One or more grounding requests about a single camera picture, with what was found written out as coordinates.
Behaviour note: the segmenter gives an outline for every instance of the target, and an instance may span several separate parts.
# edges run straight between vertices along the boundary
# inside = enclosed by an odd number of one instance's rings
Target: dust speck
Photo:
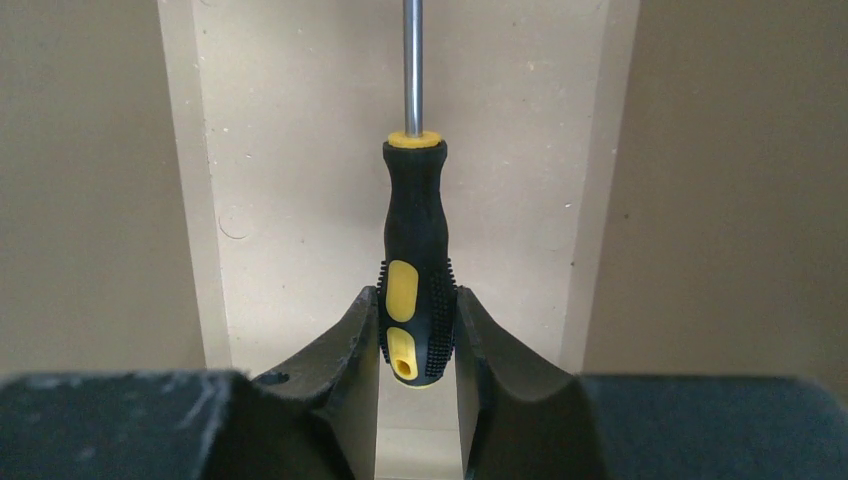
[[[97,453],[97,450],[92,446],[87,446],[80,450],[79,455],[77,455],[77,461],[86,462],[94,458],[94,454]]]

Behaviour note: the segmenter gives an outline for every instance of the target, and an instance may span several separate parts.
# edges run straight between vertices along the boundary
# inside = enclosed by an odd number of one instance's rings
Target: metal shaft
[[[420,137],[424,131],[422,2],[403,0],[403,86],[406,135],[410,137]]]

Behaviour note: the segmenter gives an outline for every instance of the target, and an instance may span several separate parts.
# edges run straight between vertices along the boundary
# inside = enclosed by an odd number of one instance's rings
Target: beige panel
[[[191,264],[209,368],[232,367],[191,2],[159,2]]]
[[[0,162],[0,373],[202,367],[155,3],[0,3]]]
[[[638,13],[638,1],[609,2],[559,358],[568,372],[583,368]]]
[[[194,3],[240,368],[291,355],[376,280],[389,199],[381,144],[403,125],[401,5]],[[598,1],[425,6],[425,124],[450,145],[443,199],[455,270],[552,361],[606,12]],[[420,395],[384,386],[382,427],[456,428],[452,385]]]
[[[586,369],[848,395],[846,2],[643,2]]]
[[[462,448],[456,431],[381,430],[377,452],[377,480],[463,478]]]

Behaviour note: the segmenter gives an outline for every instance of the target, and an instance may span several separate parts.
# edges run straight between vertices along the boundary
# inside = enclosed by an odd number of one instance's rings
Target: black and yellow handle
[[[383,144],[392,197],[378,283],[380,343],[395,378],[410,387],[441,378],[453,352],[456,284],[439,194],[447,154],[432,132],[396,133]]]

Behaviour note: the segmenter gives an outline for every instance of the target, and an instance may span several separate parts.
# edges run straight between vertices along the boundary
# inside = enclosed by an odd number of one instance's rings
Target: bolt hole
[[[253,381],[260,385],[281,385],[289,381],[289,374],[283,372],[270,371],[259,375]]]
[[[410,368],[409,364],[404,362],[403,360],[398,360],[395,362],[395,366],[398,369],[398,374],[402,377],[408,377],[412,374],[412,368]]]

